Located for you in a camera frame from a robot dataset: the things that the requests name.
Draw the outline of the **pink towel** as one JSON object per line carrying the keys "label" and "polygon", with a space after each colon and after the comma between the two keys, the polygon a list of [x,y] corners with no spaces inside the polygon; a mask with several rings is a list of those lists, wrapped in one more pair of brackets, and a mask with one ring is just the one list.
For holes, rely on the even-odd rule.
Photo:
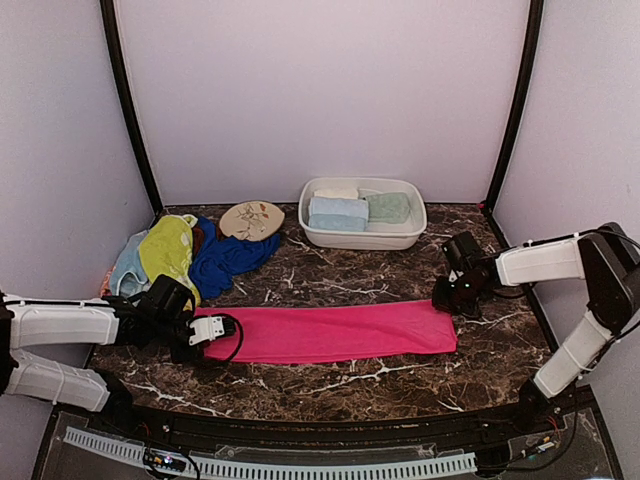
{"label": "pink towel", "polygon": [[234,349],[240,363],[319,364],[401,354],[433,355],[457,350],[449,314],[429,300],[330,308],[201,308],[200,315],[238,319],[237,336],[212,341],[207,359],[224,360]]}

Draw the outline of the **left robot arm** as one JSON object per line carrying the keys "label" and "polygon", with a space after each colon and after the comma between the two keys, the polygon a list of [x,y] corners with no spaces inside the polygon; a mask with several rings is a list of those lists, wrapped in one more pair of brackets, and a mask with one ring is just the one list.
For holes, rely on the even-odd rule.
{"label": "left robot arm", "polygon": [[145,348],[169,346],[175,361],[202,355],[213,328],[195,316],[195,297],[178,281],[159,276],[151,287],[125,298],[41,300],[1,297],[1,391],[101,412],[120,436],[141,427],[128,390],[107,373],[80,369],[30,353],[33,346],[94,344]]}

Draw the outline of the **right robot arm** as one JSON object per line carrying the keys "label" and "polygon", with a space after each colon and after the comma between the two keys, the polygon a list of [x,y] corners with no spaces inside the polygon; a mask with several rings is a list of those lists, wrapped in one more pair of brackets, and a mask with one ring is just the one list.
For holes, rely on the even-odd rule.
{"label": "right robot arm", "polygon": [[432,291],[439,311],[478,319],[484,300],[540,293],[554,303],[568,294],[569,306],[558,310],[581,316],[520,387],[510,424],[521,434],[534,432],[547,420],[553,400],[639,327],[639,243],[616,222],[494,254],[464,231],[441,250],[449,272],[436,279]]}

